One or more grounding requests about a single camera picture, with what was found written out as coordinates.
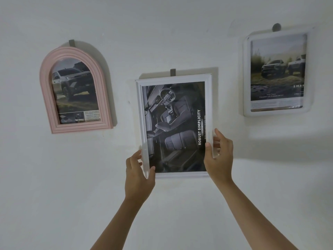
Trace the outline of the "person's left hand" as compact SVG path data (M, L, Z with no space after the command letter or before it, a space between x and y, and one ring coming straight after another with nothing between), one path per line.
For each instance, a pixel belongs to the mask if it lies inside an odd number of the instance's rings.
M155 183L147 183L141 168L141 150L126 159L125 199L142 205L151 194Z

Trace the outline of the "person's right hand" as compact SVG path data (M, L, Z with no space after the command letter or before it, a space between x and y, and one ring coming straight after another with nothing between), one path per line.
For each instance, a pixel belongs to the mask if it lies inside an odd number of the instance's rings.
M204 165L214 184L220 188L232 181L233 141L226 138L217 128L214 129L213 160L205 160Z

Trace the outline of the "white rectangular picture frame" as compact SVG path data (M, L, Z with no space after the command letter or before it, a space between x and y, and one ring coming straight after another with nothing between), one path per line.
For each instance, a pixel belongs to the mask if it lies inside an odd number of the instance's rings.
M148 177L206 177L213 145L212 74L135 80L143 172Z

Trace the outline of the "person's left forearm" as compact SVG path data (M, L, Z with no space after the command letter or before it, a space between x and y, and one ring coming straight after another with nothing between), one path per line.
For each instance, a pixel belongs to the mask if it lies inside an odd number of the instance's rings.
M132 223L151 192L152 189L141 189L126 194L119 210L90 250L123 250Z

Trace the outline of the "person's right forearm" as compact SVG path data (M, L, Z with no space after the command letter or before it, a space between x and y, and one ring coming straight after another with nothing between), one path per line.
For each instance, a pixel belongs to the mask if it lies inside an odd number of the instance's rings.
M232 181L214 180L252 250L298 250Z

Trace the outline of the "white rounded picture frame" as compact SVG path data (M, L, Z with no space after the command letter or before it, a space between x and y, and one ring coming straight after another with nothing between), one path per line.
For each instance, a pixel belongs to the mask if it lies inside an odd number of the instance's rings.
M314 26L251 33L243 42L243 114L259 117L308 112L312 82L306 54Z

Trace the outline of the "pink arched picture frame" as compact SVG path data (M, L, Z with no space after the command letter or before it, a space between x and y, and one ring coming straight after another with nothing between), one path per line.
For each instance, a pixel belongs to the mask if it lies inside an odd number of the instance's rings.
M39 78L52 134L114 127L104 72L86 51L52 50L41 63Z

